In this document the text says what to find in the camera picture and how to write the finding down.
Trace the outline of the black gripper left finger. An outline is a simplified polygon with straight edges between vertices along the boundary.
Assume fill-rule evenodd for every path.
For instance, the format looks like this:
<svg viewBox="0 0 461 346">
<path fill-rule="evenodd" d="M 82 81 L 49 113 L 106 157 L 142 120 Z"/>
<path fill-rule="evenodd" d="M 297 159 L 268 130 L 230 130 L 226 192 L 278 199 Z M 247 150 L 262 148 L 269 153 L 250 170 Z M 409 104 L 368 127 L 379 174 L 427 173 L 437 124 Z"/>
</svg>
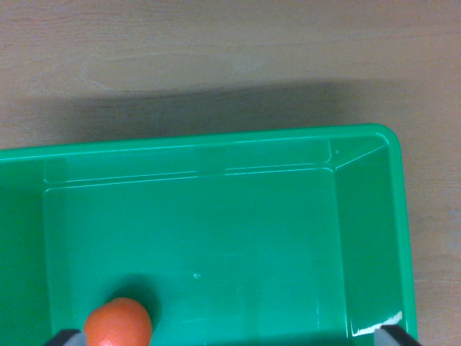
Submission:
<svg viewBox="0 0 461 346">
<path fill-rule="evenodd" d="M 86 335 L 79 329 L 62 329 L 44 346 L 87 346 Z"/>
</svg>

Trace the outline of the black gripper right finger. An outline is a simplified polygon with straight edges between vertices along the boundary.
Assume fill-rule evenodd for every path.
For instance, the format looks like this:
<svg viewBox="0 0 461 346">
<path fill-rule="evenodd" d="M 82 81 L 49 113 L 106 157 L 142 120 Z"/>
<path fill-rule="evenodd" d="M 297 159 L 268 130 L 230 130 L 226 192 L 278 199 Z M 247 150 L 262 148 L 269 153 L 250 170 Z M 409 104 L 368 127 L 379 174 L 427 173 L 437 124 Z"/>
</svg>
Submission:
<svg viewBox="0 0 461 346">
<path fill-rule="evenodd" d="M 399 325 L 382 325 L 374 331 L 374 346 L 421 346 Z"/>
</svg>

